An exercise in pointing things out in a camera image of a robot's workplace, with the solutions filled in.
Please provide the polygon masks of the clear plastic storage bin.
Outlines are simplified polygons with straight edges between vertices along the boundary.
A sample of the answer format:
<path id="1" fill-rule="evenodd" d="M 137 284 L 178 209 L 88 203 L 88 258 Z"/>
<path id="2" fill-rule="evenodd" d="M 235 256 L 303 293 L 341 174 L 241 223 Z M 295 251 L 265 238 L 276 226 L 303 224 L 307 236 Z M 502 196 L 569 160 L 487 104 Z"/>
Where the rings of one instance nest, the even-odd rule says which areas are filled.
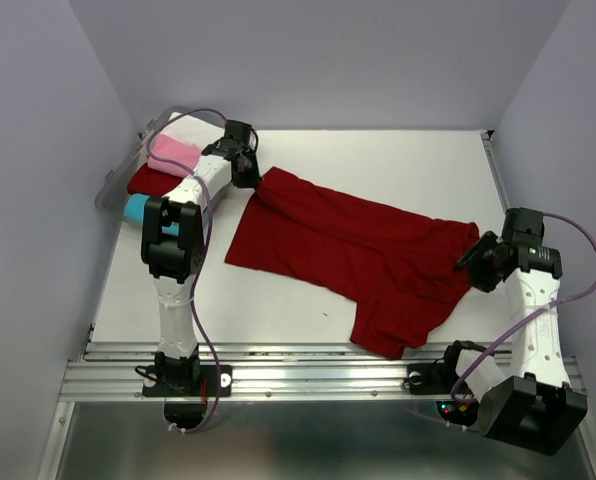
<path id="1" fill-rule="evenodd" d="M 215 126 L 222 125 L 223 127 L 225 121 L 228 120 L 221 113 L 211 109 L 192 109 L 185 111 L 181 107 L 172 107 L 166 110 L 158 119 L 152 121 L 148 125 L 144 135 L 139 138 L 137 146 L 121 165 L 117 169 L 109 172 L 105 179 L 104 186 L 95 199 L 95 205 L 99 210 L 112 215 L 120 221 L 126 222 L 124 218 L 124 207 L 130 198 L 130 194 L 127 191 L 130 179 L 143 165 L 147 165 L 149 155 L 152 155 L 159 160 L 159 157 L 151 152 L 151 144 L 155 140 L 156 135 L 159 134 L 165 126 L 186 115 L 207 121 Z M 202 150 L 196 168 L 200 165 L 218 165 L 227 167 L 231 174 L 231 166 L 229 162 L 219 156 L 204 156 Z M 196 168 L 190 170 L 188 176 L 195 176 Z M 231 180 L 231 183 L 227 187 L 224 187 L 214 199 L 211 199 L 208 187 L 205 185 L 204 181 L 201 178 L 197 178 L 197 180 L 203 189 L 207 205 L 212 204 L 212 206 L 217 206 L 226 191 L 233 185 Z"/>

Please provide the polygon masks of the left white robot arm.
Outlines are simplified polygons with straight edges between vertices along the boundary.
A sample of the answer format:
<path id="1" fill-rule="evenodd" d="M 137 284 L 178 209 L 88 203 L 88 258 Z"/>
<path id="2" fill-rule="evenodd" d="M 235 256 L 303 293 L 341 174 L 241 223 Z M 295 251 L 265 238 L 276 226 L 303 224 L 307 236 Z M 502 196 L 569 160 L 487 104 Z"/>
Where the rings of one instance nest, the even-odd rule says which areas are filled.
<path id="1" fill-rule="evenodd" d="M 224 134 L 207 145 L 202 156 L 218 156 L 231 165 L 230 183 L 237 188 L 255 188 L 260 176 L 256 130 L 247 123 L 225 120 Z M 167 385 L 180 394 L 193 392 L 201 378 L 198 341 L 194 321 L 209 345 L 194 306 L 194 292 L 202 270 L 213 228 L 212 196 L 204 174 L 173 159 L 158 161 L 186 169 L 200 188 L 199 200 L 180 203 L 168 197 L 149 197 L 144 206 L 141 259 L 149 268 L 157 290 L 160 341 L 154 374 L 139 372 L 145 379 Z M 165 227 L 178 224 L 172 235 Z"/>

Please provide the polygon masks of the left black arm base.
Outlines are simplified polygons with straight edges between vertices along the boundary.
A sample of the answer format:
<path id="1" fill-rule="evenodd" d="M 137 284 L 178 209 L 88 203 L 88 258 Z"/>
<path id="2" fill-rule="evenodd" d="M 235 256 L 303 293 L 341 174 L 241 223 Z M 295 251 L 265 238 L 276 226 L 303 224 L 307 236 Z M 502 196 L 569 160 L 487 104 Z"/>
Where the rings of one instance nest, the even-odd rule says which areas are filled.
<path id="1" fill-rule="evenodd" d="M 170 358 L 157 352 L 150 365 L 134 368 L 143 381 L 142 395 L 148 398 L 229 397 L 233 367 L 203 364 L 195 351 L 189 358 Z"/>

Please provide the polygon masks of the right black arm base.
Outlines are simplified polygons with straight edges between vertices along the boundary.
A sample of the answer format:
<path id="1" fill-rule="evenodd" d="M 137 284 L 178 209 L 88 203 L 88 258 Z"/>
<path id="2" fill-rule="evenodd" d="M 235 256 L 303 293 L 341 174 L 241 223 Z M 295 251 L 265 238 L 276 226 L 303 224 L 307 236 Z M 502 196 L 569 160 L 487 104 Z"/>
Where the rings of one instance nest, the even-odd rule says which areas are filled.
<path id="1" fill-rule="evenodd" d="M 412 395 L 448 395 L 459 378 L 456 367 L 463 350 L 475 351 L 479 356 L 485 347 L 472 341 L 456 340 L 445 349 L 441 358 L 411 365 L 402 382 L 403 388 Z"/>

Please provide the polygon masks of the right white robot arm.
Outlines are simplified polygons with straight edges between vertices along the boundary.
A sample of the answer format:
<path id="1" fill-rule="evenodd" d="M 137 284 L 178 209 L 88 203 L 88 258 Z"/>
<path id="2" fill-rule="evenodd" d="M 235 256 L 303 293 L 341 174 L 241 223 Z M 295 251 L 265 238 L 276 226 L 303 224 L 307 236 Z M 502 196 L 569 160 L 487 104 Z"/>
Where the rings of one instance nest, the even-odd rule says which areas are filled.
<path id="1" fill-rule="evenodd" d="M 488 347 L 455 342 L 438 366 L 454 404 L 450 422 L 470 414 L 486 438 L 544 455 L 557 453 L 588 411 L 572 387 L 560 347 L 558 306 L 563 276 L 558 250 L 544 245 L 545 213 L 510 208 L 502 231 L 488 231 L 456 263 L 469 285 L 503 286 L 511 326 Z"/>

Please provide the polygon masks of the rolled white t shirt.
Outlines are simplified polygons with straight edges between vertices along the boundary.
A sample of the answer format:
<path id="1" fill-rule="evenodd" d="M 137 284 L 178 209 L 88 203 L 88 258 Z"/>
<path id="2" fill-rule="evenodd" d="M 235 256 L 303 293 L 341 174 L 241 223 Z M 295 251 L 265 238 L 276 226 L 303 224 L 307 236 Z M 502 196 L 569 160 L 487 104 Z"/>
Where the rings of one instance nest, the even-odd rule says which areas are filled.
<path id="1" fill-rule="evenodd" d="M 202 150 L 223 136 L 224 127 L 189 115 L 165 126 L 156 137 L 165 136 Z"/>

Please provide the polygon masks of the rolled pink t shirt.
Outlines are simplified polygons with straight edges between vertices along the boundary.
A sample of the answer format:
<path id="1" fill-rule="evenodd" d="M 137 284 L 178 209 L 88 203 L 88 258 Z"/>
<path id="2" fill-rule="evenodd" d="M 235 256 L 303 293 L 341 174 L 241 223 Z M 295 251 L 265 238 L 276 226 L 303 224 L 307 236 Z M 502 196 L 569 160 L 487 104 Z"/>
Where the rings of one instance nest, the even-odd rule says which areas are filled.
<path id="1" fill-rule="evenodd" d="M 182 143 L 166 135 L 158 135 L 151 144 L 151 152 L 159 157 L 148 156 L 150 169 L 179 178 L 185 178 L 194 170 L 201 157 L 201 150 L 195 145 Z"/>

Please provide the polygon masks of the rolled dark red t shirt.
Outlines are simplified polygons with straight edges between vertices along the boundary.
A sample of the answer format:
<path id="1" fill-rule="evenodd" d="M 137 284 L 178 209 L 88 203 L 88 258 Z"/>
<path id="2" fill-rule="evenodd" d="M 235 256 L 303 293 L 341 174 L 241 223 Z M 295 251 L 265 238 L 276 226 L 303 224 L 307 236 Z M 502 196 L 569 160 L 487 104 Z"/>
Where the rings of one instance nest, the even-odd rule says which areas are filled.
<path id="1" fill-rule="evenodd" d="M 207 200 L 197 178 L 204 181 L 211 199 L 231 183 L 229 169 L 218 165 L 200 165 L 195 170 L 195 176 L 185 178 L 152 170 L 147 165 L 143 165 L 130 179 L 127 191 L 130 196 L 144 194 L 150 197 L 168 198 L 179 204 L 193 202 L 205 210 Z"/>

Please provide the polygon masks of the rolled cyan t shirt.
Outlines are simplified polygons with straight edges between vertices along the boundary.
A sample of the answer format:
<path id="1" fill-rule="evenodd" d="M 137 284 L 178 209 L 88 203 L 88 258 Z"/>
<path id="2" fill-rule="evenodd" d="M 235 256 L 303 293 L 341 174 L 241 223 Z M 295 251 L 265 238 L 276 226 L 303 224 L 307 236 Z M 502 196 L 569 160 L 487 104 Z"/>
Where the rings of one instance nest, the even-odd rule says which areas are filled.
<path id="1" fill-rule="evenodd" d="M 149 198 L 150 196 L 144 194 L 133 194 L 130 196 L 124 207 L 124 218 L 127 223 L 136 228 L 143 226 L 145 204 Z M 203 228 L 206 231 L 206 223 L 208 222 L 208 214 L 206 211 L 203 211 L 202 221 Z M 164 227 L 163 231 L 177 236 L 179 233 L 179 224 L 173 222 L 171 225 Z"/>

